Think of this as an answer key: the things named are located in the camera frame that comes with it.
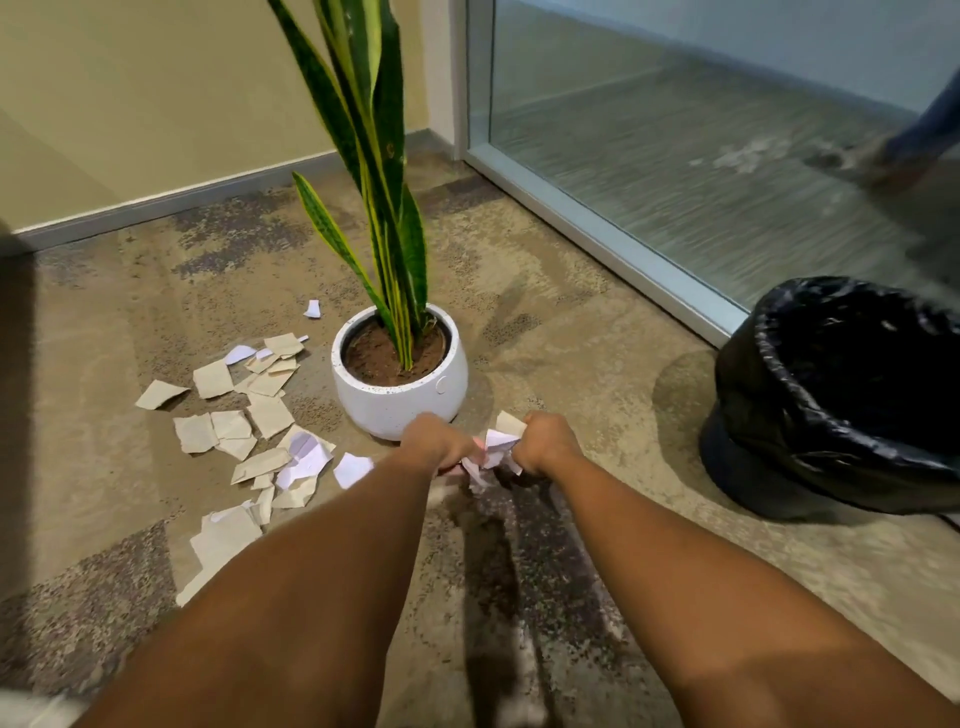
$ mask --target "plant leaf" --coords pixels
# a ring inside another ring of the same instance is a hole
[[[426,324],[426,240],[417,201],[406,183],[403,185],[403,205],[400,209],[400,247],[403,250],[404,267],[410,277],[418,330],[422,330]]]
[[[294,172],[294,185],[297,186],[300,201],[303,202],[303,209],[306,210],[306,214],[310,218],[310,222],[313,223],[313,227],[316,228],[320,237],[324,239],[324,242],[330,246],[330,249],[339,255],[350,267],[350,270],[360,278],[360,282],[363,283],[363,287],[367,290],[367,295],[370,296],[370,300],[373,301],[373,305],[376,306],[377,313],[380,314],[383,325],[387,328],[387,333],[390,334],[390,338],[394,342],[394,346],[396,346],[394,317],[390,309],[383,303],[380,295],[373,290],[367,271],[363,269],[363,266],[360,265],[360,262],[356,259],[344,234],[340,231],[340,228],[337,227],[333,218],[330,217],[330,213],[326,211],[326,207],[324,207],[324,203],[320,201],[316,190],[314,190],[310,182],[308,182],[303,175]]]
[[[268,2],[294,53],[297,66],[300,67],[300,73],[313,99],[313,105],[323,120],[347,171],[353,177],[357,189],[360,189],[360,158],[357,153],[356,135],[353,132],[353,125],[350,122],[341,89],[323,57],[313,47],[310,39],[303,34],[297,21],[283,4],[283,0],[268,0]]]

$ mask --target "white ceramic pot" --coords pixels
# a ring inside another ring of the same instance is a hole
[[[400,439],[403,428],[421,412],[433,412],[449,422],[467,396],[468,366],[460,332],[453,319],[432,303],[427,310],[443,323],[449,338],[444,361],[423,379],[398,387],[364,384],[347,371],[341,352],[352,333],[376,313],[371,306],[347,321],[333,340],[333,379],[337,383],[340,404],[358,426],[374,437]]]

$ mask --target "white paper scrap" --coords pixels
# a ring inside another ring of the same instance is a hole
[[[253,435],[253,430],[243,412],[231,409],[229,412],[211,412],[213,431],[221,440],[245,440]]]
[[[290,462],[290,453],[283,448],[268,449],[259,455],[254,455],[250,460],[240,463],[230,479],[230,485],[235,485],[244,480],[278,471],[284,465]]]
[[[317,492],[317,476],[298,478],[290,490],[284,491],[274,500],[275,508],[302,508]]]
[[[219,442],[209,412],[194,417],[175,417],[174,429],[184,452],[206,452]]]
[[[274,484],[274,474],[273,473],[264,473],[258,475],[253,479],[253,485],[250,487],[253,491],[263,490],[264,488],[270,488]]]
[[[496,425],[494,425],[494,427],[505,434],[523,437],[523,430],[527,428],[527,425],[509,412],[501,410],[500,414],[496,416]]]
[[[240,344],[233,347],[230,353],[224,357],[224,363],[227,365],[236,364],[238,361],[249,359],[254,354],[256,354],[256,349],[248,347],[246,344]]]
[[[264,438],[271,438],[294,423],[294,416],[280,397],[251,400],[247,411]]]
[[[512,448],[516,443],[520,441],[519,435],[511,435],[507,432],[500,432],[499,430],[489,429],[487,430],[487,452],[492,451],[504,451]]]
[[[292,333],[272,336],[263,340],[263,345],[280,356],[292,356],[303,351],[303,343]]]
[[[270,522],[270,515],[274,510],[274,492],[276,488],[268,485],[262,491],[256,500],[256,505],[252,510],[256,522],[260,525],[267,525]]]
[[[134,404],[143,409],[157,409],[167,400],[176,397],[181,392],[186,392],[188,389],[190,388],[178,387],[176,384],[167,384],[165,381],[154,379]]]
[[[337,467],[333,469],[333,476],[337,478],[340,487],[346,490],[371,470],[373,470],[372,458],[357,457],[345,452]]]
[[[294,436],[290,446],[291,463],[276,474],[276,486],[287,490],[295,480],[318,475],[333,455],[326,451],[319,438],[309,432]]]
[[[278,443],[276,444],[276,446],[277,446],[278,448],[283,448],[283,449],[285,449],[287,452],[289,452],[289,451],[290,451],[290,448],[293,447],[294,438],[295,438],[297,435],[299,435],[300,433],[302,433],[302,432],[305,432],[306,434],[310,435],[311,437],[315,437],[315,438],[317,438],[318,440],[320,440],[320,444],[324,446],[324,448],[326,449],[327,452],[333,452],[333,451],[336,449],[336,447],[337,447],[336,445],[334,445],[334,444],[331,443],[331,442],[328,442],[327,440],[325,440],[324,438],[320,437],[319,435],[315,435],[315,434],[314,434],[313,432],[311,432],[310,430],[308,430],[308,429],[303,429],[300,425],[292,425],[292,426],[290,427],[290,429],[287,430],[287,433],[280,439],[280,442],[278,442]]]
[[[233,455],[237,460],[243,462],[256,447],[256,438],[251,435],[243,440],[221,440],[214,447],[220,452]]]

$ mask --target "forearm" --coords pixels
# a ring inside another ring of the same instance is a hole
[[[349,491],[230,561],[83,725],[373,725],[432,464],[396,450]],[[197,704],[216,705],[210,722]]]
[[[956,720],[939,693],[753,554],[586,459],[565,462],[555,480],[687,725],[876,726],[903,720],[906,706],[926,725]]]

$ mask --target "black trash bag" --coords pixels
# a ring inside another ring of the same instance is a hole
[[[720,351],[715,375],[727,435],[778,475],[871,511],[960,511],[950,311],[860,280],[789,280]]]

